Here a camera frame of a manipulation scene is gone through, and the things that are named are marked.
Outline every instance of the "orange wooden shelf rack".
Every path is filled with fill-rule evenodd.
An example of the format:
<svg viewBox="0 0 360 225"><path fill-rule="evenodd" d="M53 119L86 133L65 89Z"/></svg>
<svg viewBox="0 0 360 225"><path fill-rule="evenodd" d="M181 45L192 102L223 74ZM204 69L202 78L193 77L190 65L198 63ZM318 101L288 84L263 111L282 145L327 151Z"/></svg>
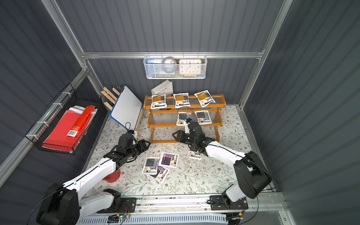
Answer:
<svg viewBox="0 0 360 225"><path fill-rule="evenodd" d="M216 103L211 103L207 107L202 108L199 104L199 101L195 95L189 96L190 107L193 111L201 111L208 110L209 116L211 118L212 124L202 125L204 127L212 126L214 127L214 133L209 134L211 138L219 141L219 132L218 127L222 126L222 118L221 118L221 108L226 107L226 101L223 94L221 95L212 95ZM175 109L175 100L173 96L166 97L167 107L161 110L159 109L150 109L152 100L151 96L145 96L144 100L144 109L149 110L148 117L148 128L151 128L151 143L175 143L176 141L172 139L171 135L167 138L167 140L155 140L154 135L156 133L156 128L167 128L167 127L178 127L179 129L184 128L182 126L177 126L176 121L178 118L177 109ZM191 110L186 108L181 108L180 112L191 112ZM192 113L191 118L196 118L196 115Z"/></svg>

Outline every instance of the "wooden shelf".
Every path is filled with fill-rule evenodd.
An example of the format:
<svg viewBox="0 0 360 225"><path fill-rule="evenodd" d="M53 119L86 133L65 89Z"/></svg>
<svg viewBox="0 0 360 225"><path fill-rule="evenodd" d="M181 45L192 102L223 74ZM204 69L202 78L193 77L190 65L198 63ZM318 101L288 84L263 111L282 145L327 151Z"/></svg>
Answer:
<svg viewBox="0 0 360 225"><path fill-rule="evenodd" d="M196 119L196 115L193 112L208 110L212 124L201 125L203 130L207 130L208 137L214 138L216 141L220 141L218 127L222 126L221 108L226 107L226 101L223 94L212 95L215 103L209 104L207 107L202 108L198 98L195 95L189 96L190 109L181 108L179 112L191 112L191 118ZM150 109L151 96L145 96L144 109L149 110L148 128L151 128L151 143L176 143L171 134L175 131L173 129L185 129L183 126L177 126L178 119L177 109L175 108L175 99L173 96L166 97L166 108L162 109Z"/></svg>
<svg viewBox="0 0 360 225"><path fill-rule="evenodd" d="M209 111L212 124L206 124L203 126L222 126L221 108L206 109ZM202 111L203 109L194 109L193 111ZM180 112L192 112L191 110L180 110ZM194 113L191 114L191 118L196 118ZM173 110L151 110L148 118L148 128L155 127L180 127L176 125L178 119L177 109Z"/></svg>
<svg viewBox="0 0 360 225"><path fill-rule="evenodd" d="M226 107L226 101L225 101L225 97L223 94L221 95L212 95L212 98L214 99L214 101L216 103L210 103L206 108L222 108L222 107ZM201 105L199 103L198 98L195 95L189 95L189 102L190 102L190 107L189 108L201 108ZM151 110L151 96L145 96L145 100L144 100L144 109L148 109ZM166 104L167 107L165 109L175 109L175 99L174 96L167 96L166 97Z"/></svg>

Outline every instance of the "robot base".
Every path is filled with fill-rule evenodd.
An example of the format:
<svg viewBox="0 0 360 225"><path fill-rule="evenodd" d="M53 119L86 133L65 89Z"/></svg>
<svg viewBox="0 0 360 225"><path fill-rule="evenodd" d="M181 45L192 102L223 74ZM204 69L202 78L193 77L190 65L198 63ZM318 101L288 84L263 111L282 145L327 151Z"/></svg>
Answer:
<svg viewBox="0 0 360 225"><path fill-rule="evenodd" d="M121 205L126 205L129 208L129 212L135 212L136 198L123 198L121 197ZM121 207L116 213L125 213L126 207ZM108 212L107 209L100 210L97 213L113 213Z"/></svg>
<svg viewBox="0 0 360 225"><path fill-rule="evenodd" d="M211 210L216 211L216 210L247 210L249 208L247 201L246 201L246 197L245 198L241 198L238 200L238 202L236 204L234 204L233 206L226 208L224 203L222 202L222 196L221 195L210 195L210 200L212 202L216 202L217 204L211 204Z"/></svg>

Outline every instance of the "barcode label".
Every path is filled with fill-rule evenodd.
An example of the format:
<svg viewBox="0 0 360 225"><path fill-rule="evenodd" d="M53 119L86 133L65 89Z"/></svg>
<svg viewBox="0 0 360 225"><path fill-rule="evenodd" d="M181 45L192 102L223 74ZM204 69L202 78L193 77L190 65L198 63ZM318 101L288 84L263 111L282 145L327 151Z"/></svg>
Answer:
<svg viewBox="0 0 360 225"><path fill-rule="evenodd" d="M76 130L70 130L69 133L66 136L75 137L77 134Z"/></svg>

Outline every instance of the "black wire basket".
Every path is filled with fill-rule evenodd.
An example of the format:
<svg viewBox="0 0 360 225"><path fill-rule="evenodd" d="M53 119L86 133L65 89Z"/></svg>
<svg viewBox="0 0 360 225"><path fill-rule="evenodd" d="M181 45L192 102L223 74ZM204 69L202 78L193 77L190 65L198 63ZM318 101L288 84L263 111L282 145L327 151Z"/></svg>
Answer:
<svg viewBox="0 0 360 225"><path fill-rule="evenodd" d="M54 130L55 126L58 124L64 113L72 106L79 105L82 107L93 105L97 109L97 112L92 119L91 123L87 126L86 130L81 134L78 140L72 146L62 146L55 144L44 144L44 141ZM91 129L96 129L98 132L98 124L102 124L104 118L106 117L107 109L103 104L101 104L101 97L97 94L81 91L81 90L72 90L67 96L62 100L61 104L56 107L52 114L47 118L46 121L42 122L41 128L38 130L37 134L34 136L27 135L26 137L34 143L37 149L48 152L58 152L64 154L75 155L75 151L79 148L80 143L87 135L88 131Z"/></svg>

